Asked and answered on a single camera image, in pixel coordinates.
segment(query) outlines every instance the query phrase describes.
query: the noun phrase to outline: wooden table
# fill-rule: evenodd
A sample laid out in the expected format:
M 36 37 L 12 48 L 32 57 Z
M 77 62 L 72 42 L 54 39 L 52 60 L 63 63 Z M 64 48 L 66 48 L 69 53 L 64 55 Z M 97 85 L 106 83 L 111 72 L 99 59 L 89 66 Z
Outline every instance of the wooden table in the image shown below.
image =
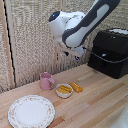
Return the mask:
M 43 96 L 53 103 L 55 118 L 48 128 L 109 128 L 128 102 L 128 75 L 112 79 L 81 65 L 53 77 L 55 85 L 76 82 L 84 91 L 62 99 L 55 88 L 42 90 L 37 81 L 0 94 L 0 128 L 12 128 L 8 110 L 15 100 L 26 95 Z

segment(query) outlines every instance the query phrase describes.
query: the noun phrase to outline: black container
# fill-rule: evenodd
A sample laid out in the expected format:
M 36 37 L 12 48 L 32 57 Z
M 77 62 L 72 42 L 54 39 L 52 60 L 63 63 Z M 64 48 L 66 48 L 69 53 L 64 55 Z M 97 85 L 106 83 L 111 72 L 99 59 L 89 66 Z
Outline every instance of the black container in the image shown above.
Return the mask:
M 100 31 L 93 41 L 92 52 L 109 61 L 123 60 L 128 57 L 128 36 L 110 30 Z M 109 63 L 91 54 L 88 66 L 115 79 L 128 73 L 128 59 Z

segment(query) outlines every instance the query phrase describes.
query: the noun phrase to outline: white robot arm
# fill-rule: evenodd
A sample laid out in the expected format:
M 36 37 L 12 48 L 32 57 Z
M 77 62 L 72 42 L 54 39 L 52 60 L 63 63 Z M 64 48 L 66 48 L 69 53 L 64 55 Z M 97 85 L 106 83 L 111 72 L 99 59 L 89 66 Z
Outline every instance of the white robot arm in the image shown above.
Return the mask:
M 54 12 L 49 18 L 49 26 L 63 50 L 76 50 L 86 37 L 117 7 L 121 0 L 95 0 L 87 14 L 83 12 Z

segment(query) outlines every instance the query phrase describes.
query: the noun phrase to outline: white bowl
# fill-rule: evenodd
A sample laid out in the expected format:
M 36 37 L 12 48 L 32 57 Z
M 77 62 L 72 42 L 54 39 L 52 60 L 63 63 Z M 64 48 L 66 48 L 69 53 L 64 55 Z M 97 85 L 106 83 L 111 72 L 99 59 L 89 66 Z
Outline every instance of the white bowl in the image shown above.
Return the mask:
M 70 88 L 72 89 L 72 92 L 73 92 L 73 88 L 72 88 L 70 85 L 68 85 L 68 84 L 58 84 L 58 85 L 56 86 L 56 93 L 57 93 L 57 95 L 58 95 L 59 97 L 61 97 L 61 98 L 68 98 L 68 97 L 70 97 L 71 94 L 72 94 L 72 92 L 69 93 L 69 94 L 63 94 L 63 93 L 60 93 L 60 92 L 57 91 L 57 89 L 59 88 L 60 85 L 64 85 L 64 86 L 70 87 Z

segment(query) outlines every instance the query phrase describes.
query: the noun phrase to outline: orange food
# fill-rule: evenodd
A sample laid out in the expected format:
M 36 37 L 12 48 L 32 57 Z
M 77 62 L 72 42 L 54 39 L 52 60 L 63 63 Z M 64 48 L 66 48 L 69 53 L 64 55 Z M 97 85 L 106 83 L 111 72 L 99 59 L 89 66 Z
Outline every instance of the orange food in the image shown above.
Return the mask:
M 71 83 L 71 84 L 69 84 L 72 88 L 73 88 L 73 90 L 75 91 L 75 92 L 82 92 L 83 91 L 83 88 L 82 87 L 80 87 L 78 84 L 76 84 L 76 83 Z
M 68 91 L 66 91 L 66 90 L 64 90 L 62 88 L 58 88 L 57 91 L 60 92 L 60 93 L 63 93 L 63 94 L 69 94 Z
M 60 85 L 59 88 L 64 89 L 64 90 L 68 91 L 69 93 L 72 92 L 72 89 L 70 87 L 67 87 L 67 86 L 64 86 L 64 85 Z

